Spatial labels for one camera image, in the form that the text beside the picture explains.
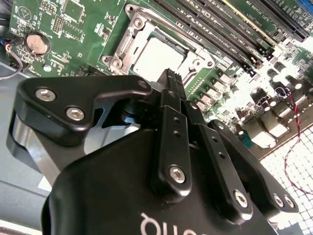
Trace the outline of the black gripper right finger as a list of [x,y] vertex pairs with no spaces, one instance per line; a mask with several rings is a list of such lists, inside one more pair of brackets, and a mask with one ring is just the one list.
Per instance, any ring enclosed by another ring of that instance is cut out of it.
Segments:
[[233,224],[250,220],[254,210],[271,219],[296,214],[298,205],[244,144],[218,120],[206,123],[199,107],[187,100],[182,78],[175,74],[191,140],[200,148],[200,164],[208,173],[220,213]]

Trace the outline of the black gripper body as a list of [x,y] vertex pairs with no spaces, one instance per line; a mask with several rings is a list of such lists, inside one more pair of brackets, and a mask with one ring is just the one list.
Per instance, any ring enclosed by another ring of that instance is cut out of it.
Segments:
[[42,211],[45,235],[273,235],[258,209],[242,225],[217,210],[201,152],[190,148],[193,185],[169,204],[150,183],[155,131],[134,132],[67,166]]

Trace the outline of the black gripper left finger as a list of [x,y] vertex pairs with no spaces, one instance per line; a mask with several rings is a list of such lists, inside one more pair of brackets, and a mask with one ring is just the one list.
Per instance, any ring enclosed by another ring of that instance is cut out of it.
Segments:
[[152,188],[164,201],[191,192],[186,96],[166,69],[149,82],[136,75],[30,78],[16,91],[7,147],[53,185],[78,159],[100,154],[124,163],[147,150]]

